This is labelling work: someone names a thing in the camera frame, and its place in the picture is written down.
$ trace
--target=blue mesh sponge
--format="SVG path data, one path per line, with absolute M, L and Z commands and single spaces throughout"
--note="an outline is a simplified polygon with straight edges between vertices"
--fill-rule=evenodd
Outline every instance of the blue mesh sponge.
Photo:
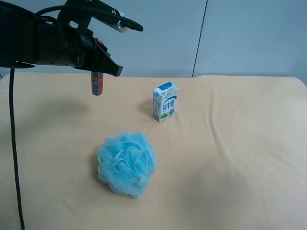
M 110 137 L 98 149 L 98 178 L 119 194 L 142 196 L 155 171 L 156 152 L 141 133 Z

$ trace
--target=beige tablecloth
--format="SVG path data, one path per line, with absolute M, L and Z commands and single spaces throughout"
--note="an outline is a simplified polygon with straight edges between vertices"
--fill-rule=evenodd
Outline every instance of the beige tablecloth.
M 152 90 L 172 81 L 177 114 L 151 117 Z M 17 74 L 15 119 L 28 230 L 305 230 L 307 88 L 295 78 Z M 122 131 L 158 152 L 141 199 L 97 178 L 96 149 Z M 8 77 L 0 81 L 0 229 L 19 229 Z

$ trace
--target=wire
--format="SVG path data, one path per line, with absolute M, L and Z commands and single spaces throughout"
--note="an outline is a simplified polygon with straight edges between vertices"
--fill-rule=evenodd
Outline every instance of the wire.
M 49 12 L 52 12 L 52 11 L 59 11 L 59 10 L 62 10 L 62 9 L 79 9 L 79 10 L 84 10 L 84 11 L 88 11 L 88 12 L 93 12 L 95 14 L 99 14 L 99 15 L 103 15 L 103 16 L 117 18 L 117 19 L 120 19 L 123 22 L 125 22 L 126 25 L 130 29 L 134 29 L 134 30 L 137 30 L 137 31 L 143 31 L 143 27 L 140 24 L 136 23 L 135 21 L 133 21 L 129 18 L 125 18 L 125 17 L 119 16 L 119 15 L 116 15 L 116 14 L 113 14 L 113 13 L 106 12 L 106 11 L 95 10 L 95 9 L 92 9 L 90 7 L 85 7 L 85 6 L 73 6 L 73 5 L 52 6 L 52 7 L 42 9 L 42 10 L 36 12 L 35 14 L 36 15 L 42 15 L 44 13 L 49 13 Z
M 18 214 L 19 214 L 21 229 L 24 230 L 24 217 L 23 217 L 23 210 L 22 210 L 22 206 L 21 206 L 21 193 L 20 193 L 19 175 L 18 175 L 15 118 L 14 118 L 14 103 L 13 103 L 14 73 L 15 73 L 15 69 L 11 69 L 10 87 L 9 87 L 11 136 L 12 136 L 12 149 L 13 149 L 13 159 L 14 159 L 14 174 L 15 174 L 15 185 L 16 185 L 16 193 L 17 193 Z

